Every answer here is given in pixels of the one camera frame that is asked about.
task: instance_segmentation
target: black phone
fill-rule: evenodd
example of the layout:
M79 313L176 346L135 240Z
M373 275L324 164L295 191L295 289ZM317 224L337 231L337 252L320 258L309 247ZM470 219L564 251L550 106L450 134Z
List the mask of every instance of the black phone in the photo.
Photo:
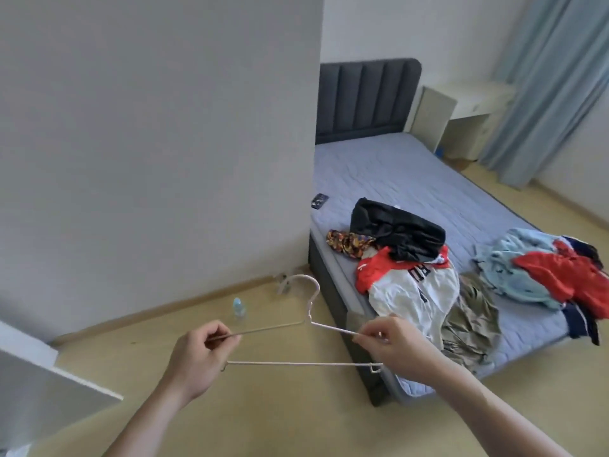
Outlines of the black phone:
M328 199L329 197L326 194L317 194L313 200L311 200L311 207L315 208L315 210L319 210Z

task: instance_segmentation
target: wooden floor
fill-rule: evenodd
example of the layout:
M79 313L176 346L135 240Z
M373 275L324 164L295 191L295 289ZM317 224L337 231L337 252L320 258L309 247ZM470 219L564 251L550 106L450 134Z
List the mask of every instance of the wooden floor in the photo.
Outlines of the wooden floor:
M464 174L549 233L595 244L609 261L609 231L548 196L515 191L469 166ZM58 365L125 396L122 404L39 443L30 455L99 456L163 371L175 339L220 318L234 328L291 322L305 309L308 284L287 296L275 284L239 294L247 319L231 316L232 297L80 340L62 347ZM319 298L318 321L332 323ZM600 348L569 341L515 362L485 383L574 455L609 454L609 334ZM245 337L235 360L347 361L339 336L312 327ZM229 366L214 386L184 409L164 440L162 456L478 456L482 450L438 398L408 407L369 405L352 368Z

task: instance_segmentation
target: hand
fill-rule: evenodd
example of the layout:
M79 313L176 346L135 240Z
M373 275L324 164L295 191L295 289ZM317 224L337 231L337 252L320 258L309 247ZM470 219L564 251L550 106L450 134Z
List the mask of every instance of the hand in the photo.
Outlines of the hand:
M407 380L433 386L442 368L452 362L413 324L395 315L377 317L359 333L353 339L355 343Z
M178 338L159 388L177 394L180 407L207 391L239 344L240 335L207 341L226 334L230 334L228 327L213 321Z

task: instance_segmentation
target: blue bottle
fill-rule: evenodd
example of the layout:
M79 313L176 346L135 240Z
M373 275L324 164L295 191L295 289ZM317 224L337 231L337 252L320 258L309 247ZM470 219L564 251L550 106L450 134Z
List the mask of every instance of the blue bottle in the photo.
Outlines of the blue bottle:
M238 298L235 298L232 301L232 311L235 314L235 317L245 317L246 315L246 306L241 303L241 300Z

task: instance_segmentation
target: headboard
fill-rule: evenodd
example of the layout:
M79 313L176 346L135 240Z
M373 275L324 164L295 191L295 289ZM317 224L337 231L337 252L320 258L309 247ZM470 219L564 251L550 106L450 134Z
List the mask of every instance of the headboard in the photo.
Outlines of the headboard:
M322 64L315 143L403 131L420 77L416 59Z

